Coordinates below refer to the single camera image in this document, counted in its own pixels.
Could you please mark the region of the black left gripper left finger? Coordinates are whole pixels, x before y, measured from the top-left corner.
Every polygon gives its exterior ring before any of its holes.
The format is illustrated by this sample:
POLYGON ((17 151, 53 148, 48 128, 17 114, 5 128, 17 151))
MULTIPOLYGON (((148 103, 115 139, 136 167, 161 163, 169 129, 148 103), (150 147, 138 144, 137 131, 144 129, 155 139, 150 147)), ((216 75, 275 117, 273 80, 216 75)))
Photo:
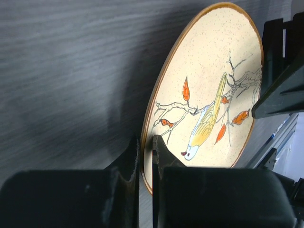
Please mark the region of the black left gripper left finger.
POLYGON ((3 228, 137 228, 139 142, 101 170, 29 170, 0 189, 3 228))

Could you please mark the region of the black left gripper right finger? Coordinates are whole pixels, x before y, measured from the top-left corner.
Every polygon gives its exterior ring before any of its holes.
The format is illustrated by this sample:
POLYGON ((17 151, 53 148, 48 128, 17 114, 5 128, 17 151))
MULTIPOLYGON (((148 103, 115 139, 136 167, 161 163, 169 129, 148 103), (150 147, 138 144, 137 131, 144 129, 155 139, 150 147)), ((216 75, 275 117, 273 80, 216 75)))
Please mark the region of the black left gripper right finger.
POLYGON ((155 228, 293 228, 279 177, 264 169, 184 166, 163 138, 152 140, 155 228))

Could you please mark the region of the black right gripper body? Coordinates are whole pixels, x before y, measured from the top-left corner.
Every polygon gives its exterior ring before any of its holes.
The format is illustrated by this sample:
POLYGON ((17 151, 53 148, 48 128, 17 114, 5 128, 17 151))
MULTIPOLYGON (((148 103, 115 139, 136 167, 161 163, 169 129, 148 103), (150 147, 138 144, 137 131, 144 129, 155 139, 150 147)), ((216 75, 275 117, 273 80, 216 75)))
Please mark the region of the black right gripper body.
POLYGON ((262 37, 263 78, 278 78, 285 70, 292 74, 304 67, 304 2, 291 2, 291 19, 267 21, 262 37))

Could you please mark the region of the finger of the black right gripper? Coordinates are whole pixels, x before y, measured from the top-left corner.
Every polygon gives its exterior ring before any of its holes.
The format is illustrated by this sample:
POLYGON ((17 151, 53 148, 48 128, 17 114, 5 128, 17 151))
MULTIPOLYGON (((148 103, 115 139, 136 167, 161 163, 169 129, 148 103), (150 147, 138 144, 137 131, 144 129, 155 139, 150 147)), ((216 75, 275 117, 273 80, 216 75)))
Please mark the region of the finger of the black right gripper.
POLYGON ((292 63, 260 97, 252 108, 252 117, 266 118, 304 111, 304 52, 300 51, 292 63))

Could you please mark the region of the small cream bird plate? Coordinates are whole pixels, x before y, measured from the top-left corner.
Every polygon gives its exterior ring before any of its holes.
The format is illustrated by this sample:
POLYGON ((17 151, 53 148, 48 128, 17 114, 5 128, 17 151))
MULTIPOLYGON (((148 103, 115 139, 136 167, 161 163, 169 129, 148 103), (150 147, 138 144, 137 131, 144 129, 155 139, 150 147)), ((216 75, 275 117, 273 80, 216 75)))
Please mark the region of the small cream bird plate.
POLYGON ((159 73, 141 134, 141 172, 152 192, 152 138, 183 165, 232 168, 253 130, 264 53, 238 5, 208 6, 182 31, 159 73))

